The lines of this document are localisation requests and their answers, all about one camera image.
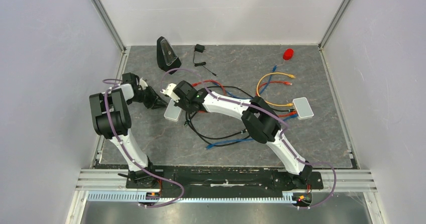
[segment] yellow cable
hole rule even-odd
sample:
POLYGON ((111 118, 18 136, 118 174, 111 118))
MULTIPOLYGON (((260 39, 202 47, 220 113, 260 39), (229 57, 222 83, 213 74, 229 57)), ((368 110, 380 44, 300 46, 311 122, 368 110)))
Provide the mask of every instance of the yellow cable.
MULTIPOLYGON (((285 75, 285 76, 288 76, 288 77, 291 77, 291 78, 296 78, 296 76, 294 76, 294 75, 292 75, 292 74, 287 74, 287 73, 283 73, 283 72, 271 72, 271 73, 268 73, 268 74, 266 74, 265 76, 263 76, 262 78, 260 78, 259 82, 257 83, 257 86, 256 86, 256 94, 257 94, 258 96, 260 96, 260 94, 259 94, 259 85, 260 85, 260 83, 262 82, 262 80, 263 80, 265 77, 269 76, 269 75, 275 75, 275 74, 285 75)), ((272 105, 272 106, 277 106, 277 107, 291 107, 291 106, 293 106, 293 104, 292 104, 292 103, 287 103, 287 104, 274 104, 274 103, 268 102, 268 101, 266 101, 266 100, 265 100, 265 102, 266 102, 267 104, 270 104, 270 105, 272 105)))

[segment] red lid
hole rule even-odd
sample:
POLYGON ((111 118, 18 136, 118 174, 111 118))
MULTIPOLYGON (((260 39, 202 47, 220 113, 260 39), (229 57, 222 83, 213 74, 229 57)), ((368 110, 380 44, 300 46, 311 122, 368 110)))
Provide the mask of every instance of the red lid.
POLYGON ((289 48, 285 50, 284 55, 282 55, 282 59, 290 60, 293 57, 293 54, 294 54, 293 49, 289 48))

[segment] black mounting plate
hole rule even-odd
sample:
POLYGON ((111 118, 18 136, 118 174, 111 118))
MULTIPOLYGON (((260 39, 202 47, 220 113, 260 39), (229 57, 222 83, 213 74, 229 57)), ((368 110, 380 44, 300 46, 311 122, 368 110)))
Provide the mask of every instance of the black mounting plate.
MULTIPOLYGON (((294 175, 280 168, 153 166, 152 170, 156 175, 182 184, 185 188, 183 197, 188 198, 282 197, 283 191, 307 188, 306 185, 296 186, 298 181, 293 182, 294 175)), ((319 172, 312 172, 308 183, 311 189, 324 188, 319 172)), ((126 188, 160 188, 160 182, 147 187, 146 183, 128 180, 126 188)), ((177 197, 180 192, 179 186, 161 182, 162 197, 177 197)))

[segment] red cable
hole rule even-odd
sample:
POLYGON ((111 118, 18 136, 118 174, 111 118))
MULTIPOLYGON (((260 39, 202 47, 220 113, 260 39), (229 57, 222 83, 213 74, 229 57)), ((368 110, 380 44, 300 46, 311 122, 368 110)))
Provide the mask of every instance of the red cable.
MULTIPOLYGON (((219 85, 222 88, 222 91, 224 92, 224 96, 226 96, 226 90, 225 90, 224 86, 220 82, 212 80, 212 79, 205 80, 203 82, 214 82, 214 83, 216 83, 217 85, 219 85)), ((201 84, 201 82, 196 82, 196 83, 193 83, 192 86, 195 87, 195 86, 200 85, 200 84, 201 84)))
MULTIPOLYGON (((285 85, 293 85, 293 83, 291 83, 291 82, 287 82, 287 81, 270 81, 269 83, 282 83, 282 84, 285 84, 285 85)), ((261 87, 263 87, 263 86, 265 86, 265 85, 267 85, 267 84, 268 84, 268 82, 262 83, 262 84, 259 86, 258 90, 260 90, 260 88, 261 88, 261 87)))
POLYGON ((297 113, 296 111, 293 111, 293 112, 290 112, 286 115, 279 115, 279 117, 287 117, 287 116, 295 115, 296 113, 297 113))

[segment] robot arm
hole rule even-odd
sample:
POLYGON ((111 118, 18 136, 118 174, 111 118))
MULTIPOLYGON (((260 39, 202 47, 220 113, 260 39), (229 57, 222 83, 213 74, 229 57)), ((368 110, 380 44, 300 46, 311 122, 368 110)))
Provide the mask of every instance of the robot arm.
POLYGON ((171 97, 176 102, 176 106, 190 113, 202 110, 241 119, 250 137, 259 143, 269 146, 282 161, 285 169, 289 173, 300 176, 302 179, 307 179, 312 172, 311 166, 305 165, 297 160, 299 159, 305 162, 305 159, 296 152, 285 135, 283 134, 280 137, 282 129, 277 120, 254 108, 242 105, 242 103, 253 104, 276 115, 261 97, 256 96, 253 99, 236 99, 212 92, 215 96, 233 101, 227 102, 211 96, 204 88, 196 90, 186 81, 182 81, 177 85, 171 83, 162 93, 171 97), (290 149, 283 144, 282 139, 288 143, 290 149))
POLYGON ((114 88, 108 96, 108 104, 112 118, 112 124, 118 134, 119 141, 114 136, 106 114, 105 93, 93 94, 89 97, 93 127, 98 135, 103 135, 110 140, 125 158, 129 171, 135 173, 140 168, 149 168, 151 162, 145 153, 141 151, 133 137, 132 120, 128 105, 132 102, 141 102, 146 108, 156 109, 166 107, 167 103, 158 96, 152 87, 132 73, 123 74, 123 82, 114 88))
MULTIPOLYGON (((171 97, 176 106, 189 113, 202 110, 241 119, 251 138, 259 143, 268 145, 283 162, 287 172, 299 179, 301 184, 306 184, 312 172, 312 167, 300 162, 305 162, 305 159, 290 144, 288 146, 283 144, 282 139, 287 143, 289 142, 284 135, 280 136, 281 126, 279 122, 253 107, 243 105, 249 103, 275 115, 275 112, 262 98, 257 96, 253 99, 235 99, 213 92, 215 96, 220 96, 222 99, 225 98, 236 103, 217 100, 208 94, 205 89, 196 90, 186 81, 182 81, 178 85, 171 83, 162 93, 171 97)), ((130 129, 132 122, 127 105, 136 101, 143 103, 146 108, 155 109, 166 107, 167 103, 154 92, 152 87, 140 80, 138 76, 131 73, 123 74, 123 83, 112 89, 107 98, 112 118, 110 123, 106 114, 104 95, 105 93, 98 93, 91 95, 89 98, 92 122, 96 133, 103 135, 117 146, 129 166, 129 174, 126 177, 130 181, 135 184, 148 184, 155 181, 155 179, 140 170, 140 167, 142 167, 151 171, 152 163, 147 155, 141 151, 132 135, 130 129), (114 126, 121 141, 112 133, 111 124, 114 126)))

